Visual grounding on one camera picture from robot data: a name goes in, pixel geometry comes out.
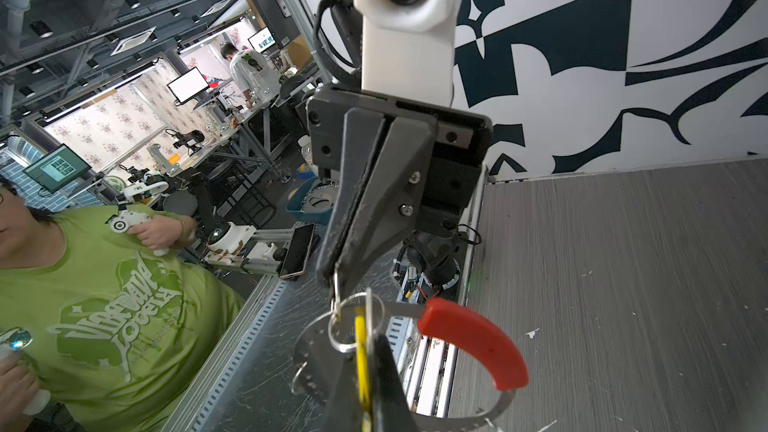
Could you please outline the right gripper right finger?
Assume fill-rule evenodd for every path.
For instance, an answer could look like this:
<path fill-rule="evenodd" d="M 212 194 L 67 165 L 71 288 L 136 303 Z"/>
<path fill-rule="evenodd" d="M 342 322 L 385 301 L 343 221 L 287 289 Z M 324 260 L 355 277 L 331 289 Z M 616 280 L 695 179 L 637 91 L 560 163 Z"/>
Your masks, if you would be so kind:
<path fill-rule="evenodd" d="M 419 429 L 406 401 L 389 341 L 384 334 L 377 334 L 370 339 L 369 376 L 373 430 L 418 432 Z"/>

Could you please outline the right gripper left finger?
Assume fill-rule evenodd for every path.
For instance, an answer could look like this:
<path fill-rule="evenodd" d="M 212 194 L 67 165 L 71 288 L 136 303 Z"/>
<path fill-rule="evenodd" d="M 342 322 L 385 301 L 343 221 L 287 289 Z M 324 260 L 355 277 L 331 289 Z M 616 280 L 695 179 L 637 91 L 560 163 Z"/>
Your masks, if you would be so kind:
<path fill-rule="evenodd" d="M 322 432 L 361 432 L 363 409 L 357 385 L 356 352 L 342 355 L 321 423 Z"/>

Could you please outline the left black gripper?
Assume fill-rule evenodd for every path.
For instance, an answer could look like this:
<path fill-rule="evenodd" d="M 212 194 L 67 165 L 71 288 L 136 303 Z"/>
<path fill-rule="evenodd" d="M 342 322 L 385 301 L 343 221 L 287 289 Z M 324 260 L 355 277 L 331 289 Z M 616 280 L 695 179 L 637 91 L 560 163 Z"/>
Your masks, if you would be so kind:
<path fill-rule="evenodd" d="M 405 117 L 383 131 L 383 114 Z M 334 85 L 308 99 L 307 120 L 314 164 L 339 172 L 316 270 L 340 299 L 414 227 L 453 232 L 493 141 L 484 115 Z"/>

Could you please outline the yellow capped key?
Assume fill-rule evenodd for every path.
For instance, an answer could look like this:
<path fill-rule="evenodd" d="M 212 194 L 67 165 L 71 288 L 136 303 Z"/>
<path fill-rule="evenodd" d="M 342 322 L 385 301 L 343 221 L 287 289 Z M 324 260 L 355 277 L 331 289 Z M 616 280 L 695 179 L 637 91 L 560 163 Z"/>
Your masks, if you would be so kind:
<path fill-rule="evenodd" d="M 354 327 L 358 396 L 362 410 L 361 431 L 371 432 L 371 393 L 366 349 L 367 329 L 365 316 L 363 314 L 358 314 L 355 317 Z"/>

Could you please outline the large wire keyring red sleeve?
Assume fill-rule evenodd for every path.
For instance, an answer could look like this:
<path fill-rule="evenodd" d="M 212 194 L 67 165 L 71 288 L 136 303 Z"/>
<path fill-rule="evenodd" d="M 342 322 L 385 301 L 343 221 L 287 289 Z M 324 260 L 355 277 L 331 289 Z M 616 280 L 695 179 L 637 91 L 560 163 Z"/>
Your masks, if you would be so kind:
<path fill-rule="evenodd" d="M 524 359 L 513 341 L 485 317 L 454 302 L 386 302 L 371 290 L 333 302 L 295 344 L 294 394 L 325 406 L 343 354 L 356 352 L 354 322 L 365 316 L 369 343 L 384 334 L 390 344 L 407 404 L 419 431 L 475 431 L 493 425 L 529 383 Z M 494 404 L 461 417 L 448 414 L 459 355 L 475 360 L 494 388 Z"/>

